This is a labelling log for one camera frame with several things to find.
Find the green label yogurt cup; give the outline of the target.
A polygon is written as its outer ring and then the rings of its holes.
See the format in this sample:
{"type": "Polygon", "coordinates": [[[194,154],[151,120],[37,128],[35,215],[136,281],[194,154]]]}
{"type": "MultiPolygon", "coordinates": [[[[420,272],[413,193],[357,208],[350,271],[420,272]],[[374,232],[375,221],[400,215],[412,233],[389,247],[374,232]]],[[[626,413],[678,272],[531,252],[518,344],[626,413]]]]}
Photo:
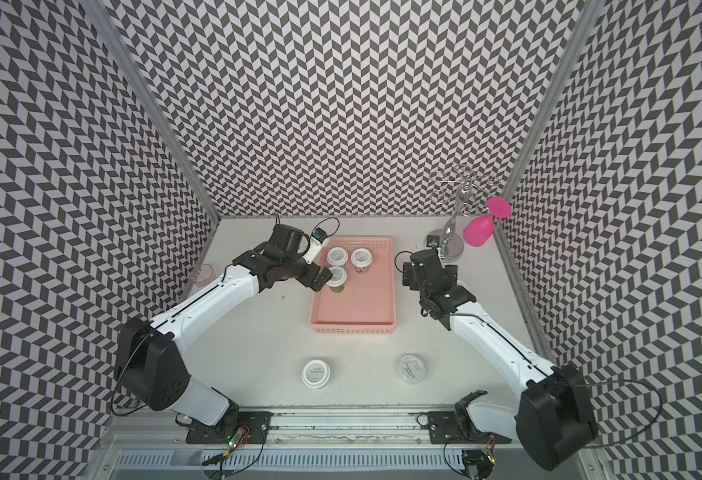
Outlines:
{"type": "Polygon", "coordinates": [[[334,293],[341,293],[348,279],[348,273],[344,267],[331,266],[329,268],[331,277],[326,282],[326,286],[334,293]]]}

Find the beige label yogurt cup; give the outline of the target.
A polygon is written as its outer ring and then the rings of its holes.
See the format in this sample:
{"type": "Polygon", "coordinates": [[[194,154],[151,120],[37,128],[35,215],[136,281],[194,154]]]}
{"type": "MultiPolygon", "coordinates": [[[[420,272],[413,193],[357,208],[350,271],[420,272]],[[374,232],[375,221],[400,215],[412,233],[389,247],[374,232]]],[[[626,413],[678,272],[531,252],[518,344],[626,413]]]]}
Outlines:
{"type": "Polygon", "coordinates": [[[333,247],[326,255],[328,265],[344,268],[349,261],[349,254],[343,247],[333,247]]]}

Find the red label yogurt cup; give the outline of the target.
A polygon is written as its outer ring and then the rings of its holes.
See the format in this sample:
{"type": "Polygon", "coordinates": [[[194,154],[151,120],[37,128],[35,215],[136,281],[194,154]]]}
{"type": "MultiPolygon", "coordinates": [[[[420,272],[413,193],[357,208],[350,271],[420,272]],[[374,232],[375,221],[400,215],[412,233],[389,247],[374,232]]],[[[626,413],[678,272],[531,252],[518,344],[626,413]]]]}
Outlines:
{"type": "Polygon", "coordinates": [[[352,252],[350,259],[356,272],[364,274],[369,271],[374,257],[367,248],[357,248],[352,252]]]}

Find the pink plastic basket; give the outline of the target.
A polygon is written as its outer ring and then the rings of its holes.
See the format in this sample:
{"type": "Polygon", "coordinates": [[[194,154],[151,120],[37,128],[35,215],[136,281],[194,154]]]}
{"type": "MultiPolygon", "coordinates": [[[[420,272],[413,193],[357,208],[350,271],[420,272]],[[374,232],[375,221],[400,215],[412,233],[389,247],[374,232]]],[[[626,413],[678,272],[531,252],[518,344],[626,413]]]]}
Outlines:
{"type": "Polygon", "coordinates": [[[335,236],[329,247],[348,254],[365,248],[372,262],[364,273],[351,261],[344,269],[348,277],[342,290],[325,286],[314,295],[309,323],[321,333],[391,333],[397,321],[393,240],[384,236],[335,236]]]}

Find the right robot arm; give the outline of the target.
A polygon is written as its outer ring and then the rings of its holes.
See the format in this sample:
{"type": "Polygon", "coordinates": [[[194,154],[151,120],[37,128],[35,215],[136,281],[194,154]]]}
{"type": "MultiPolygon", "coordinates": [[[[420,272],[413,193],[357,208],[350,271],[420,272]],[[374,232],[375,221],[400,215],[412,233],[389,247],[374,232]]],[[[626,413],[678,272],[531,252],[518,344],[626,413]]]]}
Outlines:
{"type": "Polygon", "coordinates": [[[403,265],[403,285],[419,293],[421,315],[465,340],[500,374],[514,394],[496,404],[481,391],[456,405],[467,429],[519,442],[541,468],[552,471],[599,436],[592,395],[582,372],[557,366],[517,340],[458,283],[458,267],[434,249],[403,265]]]}

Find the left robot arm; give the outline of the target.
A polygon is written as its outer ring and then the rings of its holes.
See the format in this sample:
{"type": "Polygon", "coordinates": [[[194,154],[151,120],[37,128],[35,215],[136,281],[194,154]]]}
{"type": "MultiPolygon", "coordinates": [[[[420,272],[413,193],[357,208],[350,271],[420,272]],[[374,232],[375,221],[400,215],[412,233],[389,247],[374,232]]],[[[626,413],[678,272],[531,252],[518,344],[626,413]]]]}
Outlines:
{"type": "Polygon", "coordinates": [[[278,282],[294,279],[320,291],[332,273],[316,259],[330,237],[319,226],[305,233],[277,223],[267,241],[236,257],[211,284],[150,320],[128,321],[118,337],[116,385],[154,411],[218,430],[235,426],[239,406],[195,379],[184,354],[226,314],[278,282]]]}

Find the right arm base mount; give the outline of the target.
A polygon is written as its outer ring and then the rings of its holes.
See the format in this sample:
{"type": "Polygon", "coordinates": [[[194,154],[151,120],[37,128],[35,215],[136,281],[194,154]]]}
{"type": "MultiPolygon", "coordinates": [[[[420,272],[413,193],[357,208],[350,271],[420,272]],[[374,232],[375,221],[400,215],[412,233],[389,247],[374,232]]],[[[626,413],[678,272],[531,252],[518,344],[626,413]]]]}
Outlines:
{"type": "Polygon", "coordinates": [[[479,431],[466,414],[455,411],[437,410],[425,413],[425,419],[419,420],[422,428],[427,429],[430,441],[435,445],[447,443],[489,443],[492,439],[498,444],[509,444],[510,439],[479,431]]]}

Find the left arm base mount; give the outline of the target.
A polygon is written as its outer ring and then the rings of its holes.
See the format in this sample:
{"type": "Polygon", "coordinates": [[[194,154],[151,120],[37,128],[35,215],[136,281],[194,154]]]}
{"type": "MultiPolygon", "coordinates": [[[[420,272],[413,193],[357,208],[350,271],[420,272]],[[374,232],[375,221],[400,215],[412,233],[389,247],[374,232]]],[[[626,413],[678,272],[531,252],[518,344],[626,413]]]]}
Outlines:
{"type": "Polygon", "coordinates": [[[243,429],[248,445],[262,445],[267,439],[273,413],[270,411],[238,411],[230,409],[215,426],[193,420],[188,428],[186,443],[191,445],[227,445],[243,429]]]}

